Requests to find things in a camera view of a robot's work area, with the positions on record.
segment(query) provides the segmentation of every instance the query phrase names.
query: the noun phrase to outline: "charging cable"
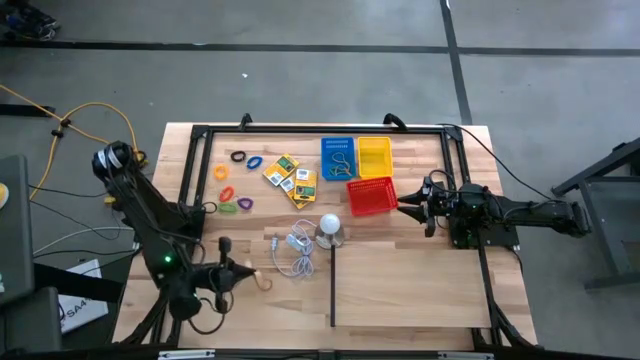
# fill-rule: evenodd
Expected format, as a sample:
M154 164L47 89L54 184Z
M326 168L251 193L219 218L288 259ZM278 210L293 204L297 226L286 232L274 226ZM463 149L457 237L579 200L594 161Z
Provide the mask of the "charging cable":
M300 257L291 264L290 270L287 272L280 268L278 260L276 260L276 250L278 249L278 234L271 239L271 255L273 258L273 264L278 268L282 275L287 277L299 277L299 276L311 276L313 275L313 263L311 262L311 253L313 252L313 241L309 238L307 231L300 225L306 223L308 225L316 227L316 224L309 220L301 219L296 221L291 227L292 233L287 235L286 241L294 249L300 252Z

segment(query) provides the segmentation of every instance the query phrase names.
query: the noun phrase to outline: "white ball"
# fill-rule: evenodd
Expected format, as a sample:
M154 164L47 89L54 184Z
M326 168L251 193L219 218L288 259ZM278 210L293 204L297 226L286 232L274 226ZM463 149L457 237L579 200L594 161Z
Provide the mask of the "white ball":
M320 229L325 234L333 235L340 230L340 219L335 214L326 214L320 219Z

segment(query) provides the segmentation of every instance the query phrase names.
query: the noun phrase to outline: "wooden tabletop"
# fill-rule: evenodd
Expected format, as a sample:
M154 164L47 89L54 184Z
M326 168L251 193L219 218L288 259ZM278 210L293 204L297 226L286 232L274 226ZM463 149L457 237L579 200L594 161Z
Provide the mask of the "wooden tabletop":
M153 184L169 200L176 201L192 123L167 124ZM491 148L484 126L469 126ZM438 228L424 237L424 226L398 211L364 217L351 216L344 182L328 182L321 176L315 203L296 209L282 189L269 183L262 170L284 153L299 167L320 172L322 134L216 134L210 167L230 167L227 180L209 172L204 201L216 201L227 185L236 194L255 201L250 211L235 215L207 215L203 242L208 262L218 260L217 239L233 240L231 257L238 263L250 260L273 288L264 292L252 279L233 291L235 303L222 328L202 336L184 323L180 346L262 349L362 349L362 350L468 350L470 327L489 327L486 297L477 251L457 250L449 244L446 230ZM443 169L440 140L430 135L391 135L393 182L398 196L414 193L432 169ZM473 138L464 137L472 182L487 185L501 194L495 160ZM262 166L249 171L233 163L236 150L264 157ZM458 159L452 159L458 175ZM199 169L202 146L194 169ZM197 171L189 199L195 191ZM336 327L329 326L330 253L316 247L311 258L312 276L290 279L273 264L271 239L277 234L277 261L287 267L297 252L284 243L291 225L299 219L318 223L327 213L337 214L345 227L345 243L336 249ZM515 256L501 248L488 248L487 258L496 301L511 322L531 342L536 342L525 287ZM141 256L132 263L114 341L131 333L157 297ZM201 296L212 294L199 291ZM203 306L194 317L201 329L213 328L218 314Z

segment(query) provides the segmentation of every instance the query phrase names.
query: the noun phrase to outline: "gray floor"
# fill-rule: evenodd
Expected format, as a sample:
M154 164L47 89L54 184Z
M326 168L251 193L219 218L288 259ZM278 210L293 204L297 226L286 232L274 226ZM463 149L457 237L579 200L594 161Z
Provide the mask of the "gray floor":
M446 46L437 0L42 1L64 27L60 40L244 44ZM460 46L637 48L633 0L450 0ZM640 134L640 58L463 56L473 123L488 125L496 153L525 181L548 190ZM58 108L109 102L127 113L154 162L168 121L460 123L448 55L127 52L0 49L1 83ZM19 103L7 94L0 102ZM129 141L109 111L74 119ZM0 155L24 153L32 183L46 164L53 120L3 118ZM99 144L69 134L47 186L99 193L90 158ZM536 199L501 172L505 194ZM111 226L100 199L41 193L37 201L92 226ZM76 226L32 207L34 246ZM525 280L541 344L554 350L640 357L640 288L587 294L606 274L595 239L520 229ZM78 237L55 250L123 249ZM79 256L51 256L60 267Z

